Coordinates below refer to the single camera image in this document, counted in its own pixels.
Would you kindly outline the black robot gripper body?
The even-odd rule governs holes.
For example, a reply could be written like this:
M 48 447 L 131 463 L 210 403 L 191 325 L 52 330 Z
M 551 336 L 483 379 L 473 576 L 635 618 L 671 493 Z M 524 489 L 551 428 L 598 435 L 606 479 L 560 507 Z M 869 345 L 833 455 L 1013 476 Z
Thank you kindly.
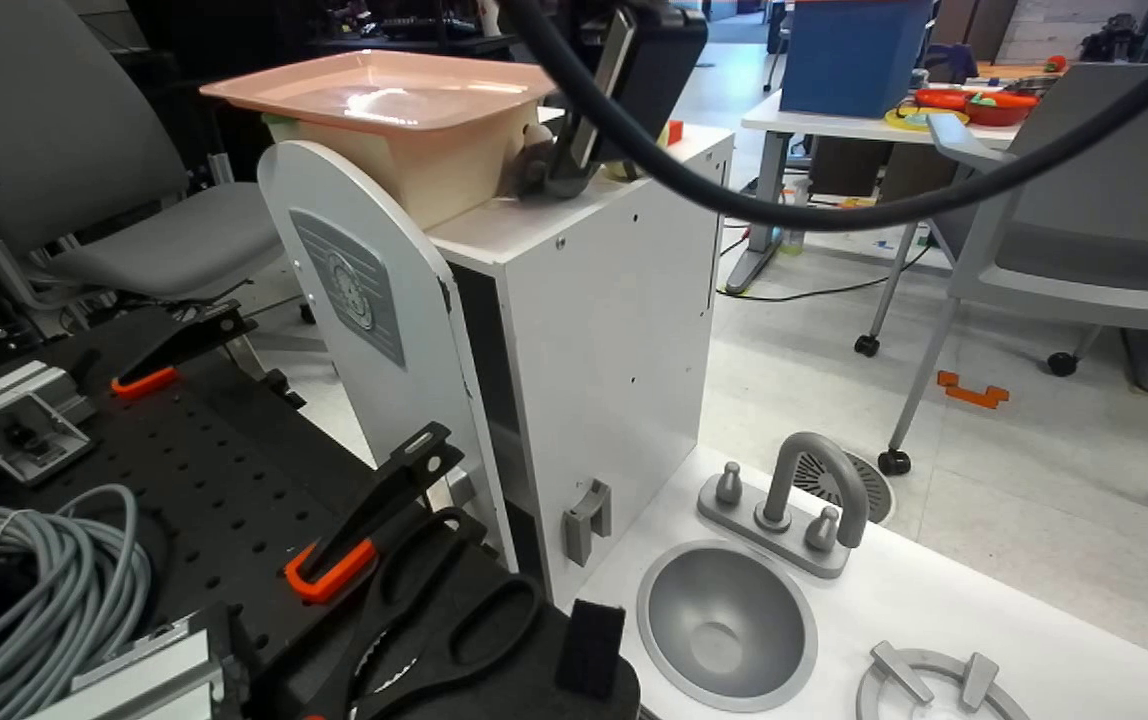
M 560 32 L 594 87 L 659 141 L 704 52 L 706 20 L 671 0 L 569 0 Z

